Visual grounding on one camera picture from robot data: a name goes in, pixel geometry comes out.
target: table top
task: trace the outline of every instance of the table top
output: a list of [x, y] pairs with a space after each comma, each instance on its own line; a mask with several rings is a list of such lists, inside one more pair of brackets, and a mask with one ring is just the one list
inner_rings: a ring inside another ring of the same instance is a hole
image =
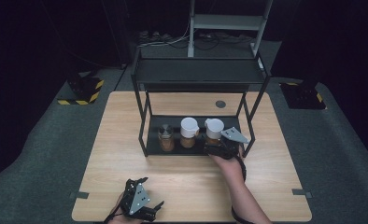
[[[248, 105], [257, 94], [248, 93]], [[156, 115], [223, 116], [236, 113], [240, 97], [237, 93], [151, 93], [150, 101]], [[217, 108], [218, 100], [226, 107]], [[242, 134], [249, 139], [244, 111], [239, 121]], [[146, 176], [149, 179], [144, 188], [151, 198], [147, 206], [165, 201], [156, 221], [234, 221], [229, 192], [214, 162], [207, 156], [144, 157], [137, 139], [140, 123], [134, 93], [112, 92], [79, 189], [89, 197], [77, 198], [72, 218], [104, 220], [125, 189], [126, 180]], [[252, 124], [256, 141], [244, 160], [247, 186], [272, 221], [310, 220], [305, 196], [292, 193], [302, 186], [268, 94], [262, 97]], [[143, 138], [147, 142], [147, 127]]]

